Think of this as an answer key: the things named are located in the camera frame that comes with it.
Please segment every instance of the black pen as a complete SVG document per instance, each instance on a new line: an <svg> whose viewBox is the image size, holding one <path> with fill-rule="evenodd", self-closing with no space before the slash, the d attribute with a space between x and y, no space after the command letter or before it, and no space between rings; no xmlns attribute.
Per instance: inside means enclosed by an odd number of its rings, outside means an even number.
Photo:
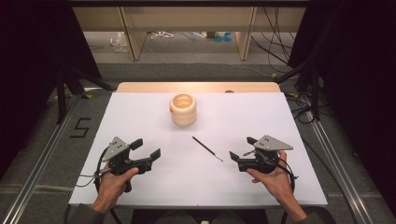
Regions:
<svg viewBox="0 0 396 224"><path fill-rule="evenodd" d="M201 145L202 147L204 147L206 150L208 150L210 153L212 153L212 155L214 155L216 158L218 158L219 160L223 161L221 158L219 158L216 153L214 153L212 150L210 150L207 146L205 146L202 142L200 142L198 139L196 139L194 136L192 137L195 141L197 141L197 143L199 143L199 145Z"/></svg>

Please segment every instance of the white table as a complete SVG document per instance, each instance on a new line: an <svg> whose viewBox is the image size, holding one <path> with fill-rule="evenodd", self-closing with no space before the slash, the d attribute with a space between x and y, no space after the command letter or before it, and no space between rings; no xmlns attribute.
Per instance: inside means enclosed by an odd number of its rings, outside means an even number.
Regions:
<svg viewBox="0 0 396 224"><path fill-rule="evenodd" d="M115 92L81 171L91 175L100 154L118 136L126 143L143 138L144 145L131 151L133 160L146 158L157 148L162 155L152 170L132 180L132 191L118 205L133 208L263 208L278 206L262 184L252 184L238 171L229 151L241 158L253 149L247 137L269 134L294 147L288 163L295 175L295 196L302 205L325 206L327 200L318 182L283 93L191 93L197 101L197 120L178 127L169 113L170 99L180 92ZM195 136L224 162L197 144ZM78 184L87 183L80 177ZM75 188L72 205L91 204L94 184Z"/></svg>

